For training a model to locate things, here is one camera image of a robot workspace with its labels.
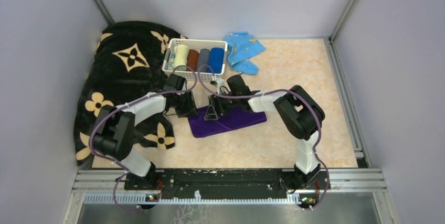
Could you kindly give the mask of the yellow green towel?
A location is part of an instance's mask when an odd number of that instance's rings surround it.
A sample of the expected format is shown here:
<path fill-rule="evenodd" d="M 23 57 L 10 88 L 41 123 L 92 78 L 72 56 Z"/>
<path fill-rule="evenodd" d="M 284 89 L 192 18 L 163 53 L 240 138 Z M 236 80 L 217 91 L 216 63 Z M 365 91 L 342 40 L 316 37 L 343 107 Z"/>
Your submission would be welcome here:
<path fill-rule="evenodd" d="M 185 45 L 177 45 L 174 48 L 175 58 L 173 61 L 173 68 L 176 71 L 185 71 L 187 66 L 187 57 L 189 48 Z"/>

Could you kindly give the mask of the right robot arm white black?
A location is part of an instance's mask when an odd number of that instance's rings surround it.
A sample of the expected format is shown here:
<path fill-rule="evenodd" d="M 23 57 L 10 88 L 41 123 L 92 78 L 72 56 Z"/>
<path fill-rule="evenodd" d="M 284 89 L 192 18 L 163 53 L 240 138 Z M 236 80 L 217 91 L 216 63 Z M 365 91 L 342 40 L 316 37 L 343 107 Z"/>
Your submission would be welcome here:
<path fill-rule="evenodd" d="M 324 111 L 299 85 L 289 90 L 252 91 L 237 74 L 224 80 L 212 77 L 210 83 L 217 88 L 209 99 L 206 121 L 215 121 L 241 109 L 246 113 L 277 112 L 292 136 L 296 138 L 297 160 L 295 181 L 301 188 L 310 188 L 316 181 L 321 162 L 316 157 L 320 142 Z"/>

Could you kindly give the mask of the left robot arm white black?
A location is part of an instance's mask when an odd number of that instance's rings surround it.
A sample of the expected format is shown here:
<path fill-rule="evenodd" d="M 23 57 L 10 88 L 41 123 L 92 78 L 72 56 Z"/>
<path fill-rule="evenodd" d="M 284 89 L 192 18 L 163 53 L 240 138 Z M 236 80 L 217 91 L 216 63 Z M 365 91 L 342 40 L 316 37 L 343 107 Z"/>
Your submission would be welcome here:
<path fill-rule="evenodd" d="M 99 113 L 88 144 L 94 156 L 116 162 L 137 176 L 137 183 L 151 189 L 157 183 L 156 166 L 133 146 L 135 127 L 151 116 L 174 108 L 179 118 L 197 114 L 186 79 L 171 74 L 161 92 L 146 95 L 118 106 L 106 105 Z"/>

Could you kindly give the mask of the royal blue towel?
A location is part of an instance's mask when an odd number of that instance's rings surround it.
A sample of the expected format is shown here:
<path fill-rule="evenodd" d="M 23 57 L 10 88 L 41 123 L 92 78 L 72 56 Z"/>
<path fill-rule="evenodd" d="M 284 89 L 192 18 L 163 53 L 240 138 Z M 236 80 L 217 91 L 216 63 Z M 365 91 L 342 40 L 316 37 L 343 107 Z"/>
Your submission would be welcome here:
<path fill-rule="evenodd" d="M 224 55 L 225 51 L 223 48 L 212 48 L 210 50 L 206 72 L 220 74 L 224 63 Z"/>

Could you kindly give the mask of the purple towel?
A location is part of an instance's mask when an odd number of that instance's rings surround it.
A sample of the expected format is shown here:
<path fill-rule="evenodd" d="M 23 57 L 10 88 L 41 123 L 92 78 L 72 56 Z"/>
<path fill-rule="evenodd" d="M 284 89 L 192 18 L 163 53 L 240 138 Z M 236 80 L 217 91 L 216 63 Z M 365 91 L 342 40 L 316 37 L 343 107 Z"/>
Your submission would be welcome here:
<path fill-rule="evenodd" d="M 192 135 L 195 138 L 204 138 L 239 130 L 267 121 L 267 116 L 264 112 L 247 112 L 240 107 L 233 108 L 228 114 L 221 116 L 218 120 L 205 121 L 204 117 L 207 109 L 208 106 L 201 107 L 198 109 L 198 114 L 187 118 Z"/>

